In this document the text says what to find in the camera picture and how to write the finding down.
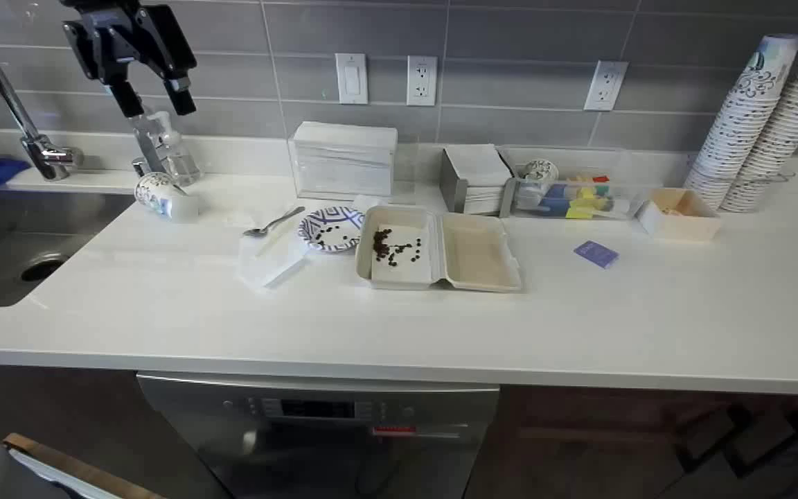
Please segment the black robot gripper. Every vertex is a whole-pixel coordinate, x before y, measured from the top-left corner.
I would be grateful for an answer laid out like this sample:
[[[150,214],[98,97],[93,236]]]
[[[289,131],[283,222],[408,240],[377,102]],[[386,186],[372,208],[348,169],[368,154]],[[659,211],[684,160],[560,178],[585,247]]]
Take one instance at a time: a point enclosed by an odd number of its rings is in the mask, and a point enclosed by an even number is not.
[[[141,97],[128,84],[128,67],[145,64],[152,70],[172,108],[185,117],[195,114],[188,71],[196,59],[188,38],[166,3],[145,0],[62,0],[75,11],[64,21],[70,46],[89,81],[109,86],[125,117],[141,117]]]

